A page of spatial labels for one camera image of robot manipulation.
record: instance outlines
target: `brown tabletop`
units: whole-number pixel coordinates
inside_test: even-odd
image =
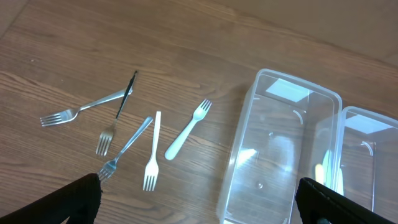
[[[142,191],[151,125],[103,186],[96,222],[217,223],[243,99],[262,68],[335,91],[343,106],[398,118],[396,67],[211,1],[31,0],[0,40],[0,216],[97,172],[159,110],[156,190]],[[134,70],[106,157],[95,149],[120,100],[41,127],[41,116],[125,88]],[[204,98],[210,112],[167,161],[165,150]]]

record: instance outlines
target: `cutlery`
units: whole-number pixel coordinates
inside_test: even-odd
[[[126,90],[120,90],[116,93],[110,94],[109,96],[105,96],[104,98],[100,99],[100,100],[96,100],[92,103],[89,103],[87,105],[84,105],[80,108],[72,108],[72,109],[67,109],[65,111],[61,111],[55,114],[51,114],[45,117],[40,118],[40,122],[42,123],[43,127],[46,126],[51,126],[51,125],[56,125],[56,124],[62,124],[62,123],[66,123],[69,121],[74,120],[78,113],[81,112],[82,110],[91,108],[92,106],[96,106],[96,105],[100,105],[102,103],[111,101],[111,100],[115,100],[118,99],[122,96],[124,96],[124,92]]]
[[[168,160],[174,159],[179,150],[181,149],[183,143],[187,139],[189,133],[196,125],[198,121],[201,121],[205,118],[207,112],[211,107],[212,102],[210,100],[203,100],[203,102],[199,105],[199,107],[193,112],[192,120],[188,123],[187,127],[181,132],[181,134],[174,140],[174,142],[170,145],[165,153],[165,157]]]
[[[97,145],[97,149],[95,151],[96,154],[101,155],[101,156],[105,156],[106,153],[108,152],[109,146],[111,145],[111,141],[115,132],[115,127],[116,127],[116,123],[118,122],[118,118],[120,115],[120,112],[122,111],[124,104],[129,96],[129,90],[132,90],[132,86],[134,84],[134,80],[136,78],[136,74],[138,73],[138,71],[134,72],[134,75],[132,76],[129,85],[126,88],[126,92],[124,93],[123,96],[123,100],[122,103],[120,105],[119,111],[116,114],[116,118],[113,121],[113,124],[111,126],[109,126],[108,128],[106,128],[101,135],[99,136],[99,141],[98,141],[98,145]]]
[[[105,165],[102,167],[102,169],[98,172],[98,178],[101,182],[105,182],[108,180],[114,171],[116,170],[116,164],[118,163],[118,160],[122,156],[124,152],[131,146],[131,144],[145,131],[145,129],[150,125],[152,122],[152,117],[147,117],[143,124],[139,127],[139,129],[136,131],[136,133],[131,137],[131,139],[126,143],[126,145],[123,147],[123,149],[119,152],[119,154],[111,161],[108,161],[105,163]]]
[[[145,168],[144,185],[142,187],[142,189],[146,191],[155,190],[157,174],[159,174],[159,166],[157,165],[156,162],[156,149],[157,149],[157,142],[159,140],[161,114],[162,113],[160,111],[156,112],[154,140],[152,142],[152,154],[150,155],[149,162]]]

